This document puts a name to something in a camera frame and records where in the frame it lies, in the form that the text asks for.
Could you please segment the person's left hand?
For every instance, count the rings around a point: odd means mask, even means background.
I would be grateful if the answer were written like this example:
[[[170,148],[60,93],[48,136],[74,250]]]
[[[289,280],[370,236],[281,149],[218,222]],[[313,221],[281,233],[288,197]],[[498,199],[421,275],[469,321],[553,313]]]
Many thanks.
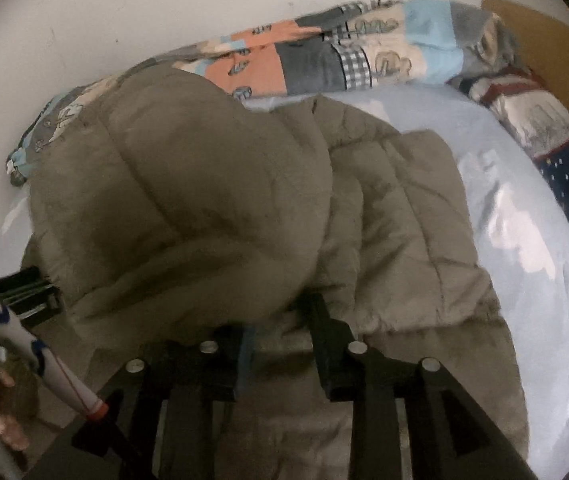
[[[11,451],[27,450],[26,430],[38,410],[38,385],[32,372],[19,363],[0,370],[0,441]]]

